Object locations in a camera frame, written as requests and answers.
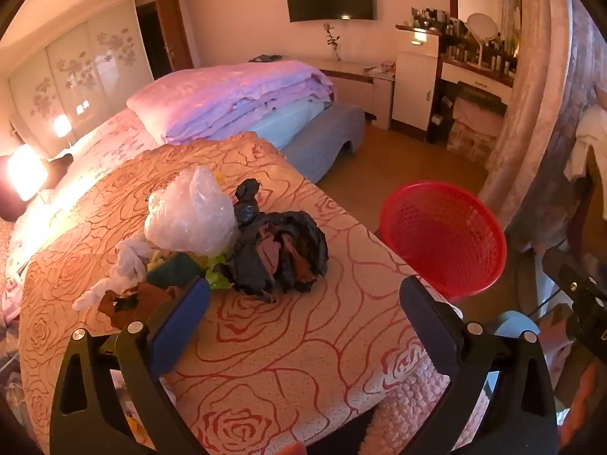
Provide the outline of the brown wrapper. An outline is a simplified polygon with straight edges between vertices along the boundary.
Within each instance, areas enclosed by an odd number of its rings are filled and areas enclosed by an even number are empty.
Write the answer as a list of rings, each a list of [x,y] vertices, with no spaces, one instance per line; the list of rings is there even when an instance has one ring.
[[[106,291],[98,312],[109,317],[113,328],[123,330],[133,322],[145,323],[159,306],[174,300],[179,294],[177,287],[162,289],[148,282],[140,282],[120,295],[115,291]]]

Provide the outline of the white tissue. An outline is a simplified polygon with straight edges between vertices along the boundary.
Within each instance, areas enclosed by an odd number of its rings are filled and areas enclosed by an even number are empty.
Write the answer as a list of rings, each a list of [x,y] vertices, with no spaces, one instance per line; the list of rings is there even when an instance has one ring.
[[[147,263],[155,252],[154,246],[145,235],[139,233],[122,240],[115,249],[117,260],[110,268],[109,275],[100,279],[73,302],[72,308],[75,311],[98,305],[108,291],[120,295],[145,280]]]

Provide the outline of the clear plastic bag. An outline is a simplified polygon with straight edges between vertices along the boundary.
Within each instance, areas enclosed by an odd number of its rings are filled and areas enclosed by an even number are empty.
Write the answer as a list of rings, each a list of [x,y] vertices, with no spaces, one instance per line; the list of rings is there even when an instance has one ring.
[[[144,234],[160,249],[216,257],[236,232],[233,203],[209,168],[188,168],[149,196]]]

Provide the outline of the light green wrapper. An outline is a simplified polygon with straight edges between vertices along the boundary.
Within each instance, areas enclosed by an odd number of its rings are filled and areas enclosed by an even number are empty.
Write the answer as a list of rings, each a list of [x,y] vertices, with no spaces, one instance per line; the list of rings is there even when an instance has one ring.
[[[198,275],[205,278],[212,290],[229,290],[233,287],[233,283],[226,274],[230,267],[228,267],[225,254],[207,257],[188,253],[188,257],[195,262],[198,267]]]

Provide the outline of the small knotted black bag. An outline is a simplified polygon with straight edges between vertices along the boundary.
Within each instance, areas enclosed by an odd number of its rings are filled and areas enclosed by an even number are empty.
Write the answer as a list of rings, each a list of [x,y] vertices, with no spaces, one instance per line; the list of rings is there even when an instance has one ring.
[[[250,224],[259,215],[259,205],[256,200],[259,187],[256,179],[247,179],[237,186],[234,215],[240,227]]]

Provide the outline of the orange rose pattern bedspread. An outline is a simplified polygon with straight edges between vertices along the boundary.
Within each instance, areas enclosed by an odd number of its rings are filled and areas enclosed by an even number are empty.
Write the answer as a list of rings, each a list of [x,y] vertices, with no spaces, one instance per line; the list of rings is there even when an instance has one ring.
[[[329,254],[327,274],[309,293],[273,303],[235,291],[213,295],[168,377],[179,413],[210,453],[273,454],[293,442],[316,442],[380,403],[422,358],[399,304],[409,265],[271,143],[243,133],[163,146],[94,184],[27,269],[20,369],[42,448],[49,445],[53,392],[72,332],[111,330],[106,316],[77,311],[74,300],[108,274],[116,245],[142,229],[148,196],[197,165],[218,171],[226,193],[258,180],[266,212],[311,215]]]

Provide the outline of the white hanging garment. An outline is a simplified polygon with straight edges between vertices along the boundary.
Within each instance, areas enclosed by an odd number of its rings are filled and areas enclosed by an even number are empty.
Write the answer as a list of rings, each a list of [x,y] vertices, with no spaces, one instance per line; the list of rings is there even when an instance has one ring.
[[[564,169],[569,181],[584,175],[588,152],[593,150],[601,181],[606,182],[606,123],[607,112],[600,105],[592,105],[583,113],[575,132],[574,147]]]

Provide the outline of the folded pink purple quilt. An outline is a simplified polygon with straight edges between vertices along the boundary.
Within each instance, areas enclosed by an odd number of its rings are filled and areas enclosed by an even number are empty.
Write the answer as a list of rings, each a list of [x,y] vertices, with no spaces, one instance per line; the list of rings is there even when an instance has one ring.
[[[127,100],[160,144],[223,140],[300,100],[333,99],[334,85],[301,61],[244,63],[173,72]]]

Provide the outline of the floral pink curtain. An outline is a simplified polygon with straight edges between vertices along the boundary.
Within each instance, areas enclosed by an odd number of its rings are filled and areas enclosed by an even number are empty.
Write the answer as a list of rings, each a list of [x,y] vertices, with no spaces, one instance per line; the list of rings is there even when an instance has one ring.
[[[575,132],[606,82],[598,0],[522,0],[522,50],[480,199],[519,252],[565,239],[582,189],[565,176]]]

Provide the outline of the white low tv desk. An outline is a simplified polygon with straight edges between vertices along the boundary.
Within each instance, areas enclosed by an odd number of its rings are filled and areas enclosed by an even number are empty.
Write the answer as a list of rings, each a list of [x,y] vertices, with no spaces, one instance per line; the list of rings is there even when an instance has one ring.
[[[358,106],[378,129],[389,130],[395,75],[381,68],[314,58],[297,58],[324,73],[334,84],[335,101]]]

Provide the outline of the white cabinet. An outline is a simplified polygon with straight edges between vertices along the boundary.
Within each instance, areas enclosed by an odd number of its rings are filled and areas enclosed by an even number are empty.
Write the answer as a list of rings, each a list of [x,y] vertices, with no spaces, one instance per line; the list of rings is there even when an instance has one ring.
[[[396,50],[392,118],[426,133],[437,76],[439,35],[397,26]]]

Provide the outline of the round white vanity mirror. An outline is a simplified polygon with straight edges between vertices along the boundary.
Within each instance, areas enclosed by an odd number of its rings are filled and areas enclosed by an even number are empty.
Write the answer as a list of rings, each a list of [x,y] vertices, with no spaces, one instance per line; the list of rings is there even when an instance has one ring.
[[[471,13],[466,20],[466,26],[480,47],[477,60],[477,66],[480,67],[483,63],[484,46],[498,35],[497,24],[484,13]]]

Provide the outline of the brown wooden door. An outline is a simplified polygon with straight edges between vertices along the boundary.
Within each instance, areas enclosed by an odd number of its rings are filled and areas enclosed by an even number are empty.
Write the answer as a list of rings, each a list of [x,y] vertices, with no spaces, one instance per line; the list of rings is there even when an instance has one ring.
[[[179,0],[154,2],[172,71],[192,69],[195,65],[191,58]]]

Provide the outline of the rose in vase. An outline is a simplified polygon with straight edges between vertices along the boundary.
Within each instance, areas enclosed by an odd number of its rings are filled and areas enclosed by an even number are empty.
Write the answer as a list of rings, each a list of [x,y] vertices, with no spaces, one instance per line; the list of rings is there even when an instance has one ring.
[[[326,34],[327,45],[331,48],[332,55],[337,62],[341,62],[341,54],[340,54],[340,36],[335,35],[333,33],[334,26],[331,26],[330,23],[325,23],[323,25],[324,32]]]

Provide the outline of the grey bed frame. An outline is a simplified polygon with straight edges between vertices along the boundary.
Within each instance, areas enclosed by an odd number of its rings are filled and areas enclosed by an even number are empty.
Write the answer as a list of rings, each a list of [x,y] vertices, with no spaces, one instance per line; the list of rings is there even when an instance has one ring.
[[[312,119],[282,149],[287,161],[312,183],[318,183],[344,149],[355,153],[365,133],[365,115],[358,106],[333,103]]]

